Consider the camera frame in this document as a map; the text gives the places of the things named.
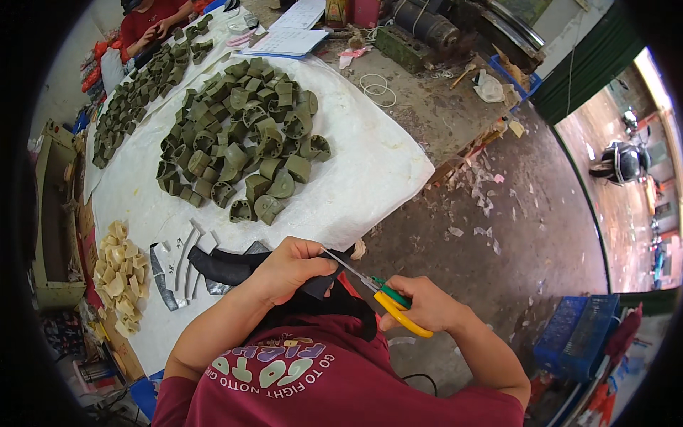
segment wooden workbench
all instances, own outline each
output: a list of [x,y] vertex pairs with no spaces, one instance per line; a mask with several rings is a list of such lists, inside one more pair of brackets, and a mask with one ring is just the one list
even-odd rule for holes
[[[279,6],[275,0],[243,0],[242,4],[259,18],[265,28],[281,15],[271,9]],[[313,53],[338,70],[338,54],[346,48],[345,40],[325,40]],[[483,67],[487,74],[496,76],[501,83],[507,83],[479,55],[473,62],[477,69]],[[458,76],[462,73],[462,67],[451,71]],[[458,153],[462,155],[467,148],[486,140],[489,135],[495,138],[497,120],[514,106],[514,103],[488,104],[481,100],[473,89],[472,77],[475,72],[468,73],[450,90],[452,79],[434,79],[428,71],[411,74],[378,50],[353,59],[350,66],[339,72],[357,87],[360,87],[359,81],[366,74],[379,74],[388,80],[389,88],[396,93],[396,104],[383,110],[426,151],[436,168],[430,182],[441,179],[458,164]],[[383,82],[377,77],[366,77],[363,83]],[[375,100],[389,103],[393,97],[387,93]]]

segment blue plastic crate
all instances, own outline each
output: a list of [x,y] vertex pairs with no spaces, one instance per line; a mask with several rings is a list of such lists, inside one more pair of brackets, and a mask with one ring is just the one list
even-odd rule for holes
[[543,335],[533,347],[536,363],[555,376],[564,375],[559,356],[574,333],[587,302],[588,297],[562,298]]
[[[488,62],[488,65],[496,70],[498,74],[501,76],[505,77],[505,80],[508,82],[512,83],[514,86],[515,90],[519,94],[519,96],[522,97],[522,102],[526,101],[528,97],[533,95],[536,90],[538,90],[539,86],[541,86],[541,83],[543,83],[543,80],[538,76],[536,73],[531,73],[531,76],[529,76],[529,91],[525,91],[524,88],[515,80],[505,69],[501,66],[500,64],[500,55],[493,55],[491,57],[491,60]],[[515,111],[518,106],[513,107],[510,109],[510,111]]]
[[619,295],[593,295],[588,299],[572,337],[559,356],[569,378],[580,383],[590,380],[594,374],[591,367],[598,358],[602,360],[605,338],[617,323],[612,317],[618,316],[618,309]]

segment red t-shirt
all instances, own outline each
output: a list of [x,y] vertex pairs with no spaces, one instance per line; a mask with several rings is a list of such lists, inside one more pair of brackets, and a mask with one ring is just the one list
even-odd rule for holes
[[166,426],[522,426],[516,398],[467,387],[435,398],[408,386],[389,364],[389,347],[352,335],[360,320],[297,316],[225,352],[195,383],[161,383],[153,427]]
[[[127,14],[123,22],[121,22],[121,39],[124,47],[129,47],[131,44],[140,40],[152,25],[157,24],[160,20],[166,19],[171,15],[175,15],[180,9],[180,6],[187,3],[187,0],[154,0],[152,7],[147,9],[144,13],[132,11]],[[170,34],[176,27],[184,27],[187,25],[187,19],[181,20],[178,24],[169,29],[167,34]]]

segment woman in red shirt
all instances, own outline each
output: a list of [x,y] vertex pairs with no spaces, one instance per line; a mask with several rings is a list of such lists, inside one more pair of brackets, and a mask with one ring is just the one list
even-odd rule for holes
[[[529,380],[510,347],[469,307],[427,277],[387,282],[413,300],[406,316],[457,342],[477,383],[435,398],[393,371],[382,331],[399,324],[385,314],[378,331],[374,315],[363,315],[363,307],[372,312],[367,303],[344,289],[348,282],[323,301],[302,303],[308,295],[295,295],[309,278],[335,272],[337,263],[320,253],[320,243],[287,237],[185,328],[166,363],[153,426],[522,426]],[[346,314],[340,292],[355,307]],[[299,313],[292,308],[297,299]],[[268,320],[287,305],[288,315]]]
[[170,29],[187,25],[193,11],[191,0],[121,0],[125,18],[121,22],[124,47],[131,58]]

